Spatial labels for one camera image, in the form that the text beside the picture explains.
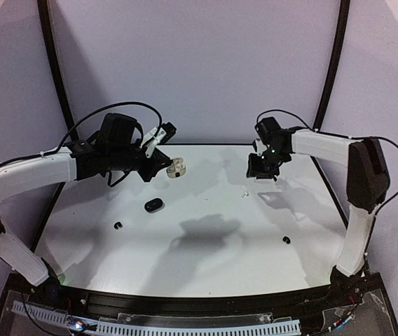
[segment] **white cable tray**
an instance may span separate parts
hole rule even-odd
[[[61,328],[67,327],[67,315],[57,311],[26,304],[29,314],[34,320]],[[15,300],[12,312],[26,316],[21,301]],[[276,322],[263,325],[249,325],[231,328],[157,328],[121,323],[95,321],[79,318],[87,324],[97,324],[97,330],[85,333],[98,336],[300,336],[299,320]]]

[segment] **small white object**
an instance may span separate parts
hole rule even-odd
[[[255,139],[256,154],[262,156],[264,151],[268,149],[260,139]]]
[[[160,129],[159,133],[157,136],[154,138],[154,134],[157,132],[158,127],[154,127],[151,129],[149,132],[147,132],[142,139],[142,143],[140,144],[140,148],[149,140],[151,142],[147,145],[146,148],[146,157],[150,158],[152,154],[154,153],[154,149],[156,149],[156,146],[162,141],[162,139],[165,137],[166,132],[163,128]]]
[[[177,177],[183,176],[186,173],[186,166],[184,164],[184,159],[181,157],[176,157],[172,159],[172,164],[166,169],[166,174],[170,179],[175,179]]]

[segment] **black wire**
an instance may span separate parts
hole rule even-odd
[[[51,152],[53,152],[53,153],[47,152],[48,155],[56,154],[58,151],[60,151],[60,149],[63,147],[65,141],[68,139],[68,137],[69,137],[69,135],[70,135],[70,132],[71,132],[72,130],[76,129],[81,123],[83,123],[83,122],[86,121],[87,119],[89,119],[89,118],[91,118],[91,117],[93,117],[93,116],[97,115],[98,113],[103,112],[103,111],[105,111],[105,110],[109,110],[109,109],[112,109],[112,108],[115,108],[115,107],[119,107],[119,106],[128,106],[128,105],[134,105],[134,106],[142,106],[142,107],[145,107],[145,108],[147,108],[147,109],[153,111],[153,112],[158,116],[158,126],[157,126],[156,133],[155,133],[154,136],[153,136],[153,138],[155,138],[155,137],[157,136],[157,134],[159,133],[160,129],[162,128],[162,123],[163,123],[163,121],[162,121],[162,115],[160,114],[160,112],[158,112],[158,111],[157,111],[154,107],[152,107],[151,105],[148,105],[148,104],[145,104],[145,103],[141,103],[140,101],[122,101],[121,103],[110,104],[110,105],[104,106],[104,107],[102,107],[102,108],[99,108],[99,109],[97,109],[97,110],[95,110],[95,111],[89,113],[89,114],[86,115],[84,118],[80,119],[80,120],[79,120],[71,129],[69,129],[69,131],[64,135],[64,137],[62,138],[62,140],[61,140],[60,143],[59,143],[59,146],[57,146],[57,148],[56,148],[54,151],[53,151],[53,150],[51,151]]]
[[[270,113],[270,112],[281,112],[281,113],[285,113],[285,114],[287,114],[287,115],[293,116],[293,117],[295,117],[296,119],[299,119],[299,120],[301,121],[301,123],[304,124],[304,125],[306,126],[306,128],[308,128],[309,130],[311,130],[311,127],[308,126],[308,124],[307,124],[302,118],[300,118],[298,115],[296,115],[296,114],[294,114],[294,113],[292,113],[292,112],[288,112],[288,111],[285,111],[285,110],[281,110],[281,109],[279,109],[279,108],[274,108],[274,109],[272,109],[272,110],[267,110],[267,111],[261,112],[261,113],[258,114],[258,116],[256,117],[256,123],[258,124],[258,122],[259,122],[259,120],[260,120],[260,117],[261,117],[263,114],[267,114],[267,113]]]
[[[354,304],[352,309],[344,316],[341,317],[336,324],[338,324],[337,326],[332,326],[331,330],[324,329],[318,332],[315,332],[314,334],[302,334],[303,336],[318,336],[318,335],[325,335],[328,333],[332,333],[333,331],[337,330],[339,327],[343,326],[344,323],[346,323],[348,321],[348,318],[355,312],[355,310],[358,308],[358,304]]]
[[[36,321],[34,321],[34,319],[31,317],[31,315],[28,312],[28,308],[26,308],[26,303],[25,303],[25,297],[23,296],[23,293],[20,293],[21,297],[22,297],[22,304],[23,304],[23,308],[25,308],[25,313],[28,316],[29,320],[32,322],[32,324],[34,324],[38,329],[40,329],[41,331],[43,331],[44,333],[48,334],[48,335],[52,335],[52,336],[66,336],[66,335],[58,335],[58,334],[53,334],[51,331],[47,331],[45,329],[43,329],[41,326],[39,326]]]
[[[389,144],[393,145],[396,149],[398,149],[398,145],[393,142],[391,139],[385,138],[385,137],[381,137],[381,136],[364,136],[364,137],[356,137],[356,138],[352,138],[354,140],[364,140],[364,139],[372,139],[372,140],[382,140],[382,141],[386,141]],[[375,212],[375,217],[378,215],[378,212],[380,212],[380,210],[390,201],[392,201],[394,198],[396,198],[398,196],[398,191],[393,194],[391,197],[389,197],[387,200],[385,200],[380,207],[376,210]]]
[[[120,182],[123,182],[123,180],[124,180],[126,177],[128,177],[128,175],[130,174],[131,171],[132,171],[132,170],[129,170],[129,171],[125,172],[124,175],[122,175],[122,177],[120,177],[118,180],[116,180],[116,181],[113,182],[113,183],[111,183],[111,182],[112,182],[112,171],[109,171],[109,178],[108,178],[108,180],[107,180],[107,185],[108,185],[110,188],[115,187],[115,186],[116,186],[117,184],[119,184]]]
[[[86,121],[87,119],[97,115],[100,112],[103,112],[105,110],[109,110],[115,107],[119,107],[119,106],[128,106],[128,105],[133,105],[133,106],[142,106],[146,109],[149,109],[151,111],[153,111],[157,116],[158,116],[158,126],[157,126],[157,130],[156,133],[152,136],[152,138],[150,138],[146,143],[144,143],[143,147],[145,147],[145,145],[147,145],[149,142],[151,142],[152,139],[154,139],[157,134],[159,133],[160,129],[162,128],[162,115],[160,114],[160,112],[158,112],[154,107],[152,107],[151,105],[145,104],[145,103],[141,103],[140,101],[122,101],[120,103],[115,103],[115,104],[110,104],[107,106],[103,106],[102,108],[99,108],[91,113],[89,113],[88,115],[86,115],[85,117],[83,117],[82,119],[80,119],[76,124],[74,124],[74,126],[72,128],[70,128],[68,130],[68,132],[64,135],[64,137],[62,138],[62,140],[59,142],[59,145],[57,146],[57,148],[55,150],[50,150],[48,152],[43,153],[43,156],[48,156],[48,155],[53,155],[56,154],[57,152],[60,151],[60,149],[63,147],[65,141],[68,139],[69,135],[71,134],[71,132],[73,130],[75,130],[76,128],[79,127],[80,124],[82,124],[84,121]],[[30,160],[30,159],[37,159],[39,157],[41,157],[41,154],[32,154],[32,155],[27,155],[27,156],[20,156],[20,157],[15,157],[13,159],[9,159],[7,161],[3,161],[0,163],[0,168],[4,167],[6,165],[9,165],[12,162],[17,162],[17,161],[22,161],[22,160]]]

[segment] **black base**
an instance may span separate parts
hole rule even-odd
[[[19,274],[11,274],[0,299],[0,320],[8,292],[17,291],[30,294],[31,289],[32,287],[23,277]],[[380,289],[385,298],[395,335],[398,336],[397,321],[380,274],[367,276],[359,283],[360,293],[367,293],[376,289]],[[320,286],[265,295],[177,298],[119,295],[61,286],[60,295],[64,299],[70,299],[73,315],[91,319],[101,317],[116,319],[118,313],[181,317],[242,316],[271,313],[274,319],[286,316],[299,319],[303,332],[315,333],[320,330],[324,323],[322,311],[337,307],[322,299],[327,291],[328,286]],[[48,305],[39,295],[31,294],[29,301]]]

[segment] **clear plastic object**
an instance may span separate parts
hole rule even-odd
[[[352,305],[323,311],[324,326],[333,323],[352,309]],[[362,303],[356,308],[353,319],[331,332],[332,335],[395,336],[383,294],[380,289],[364,294]]]
[[[276,322],[290,321],[291,318],[274,320],[271,313],[238,316],[148,316],[134,314],[118,314],[117,323],[132,326],[154,326],[159,328],[223,328],[232,326],[258,326]]]

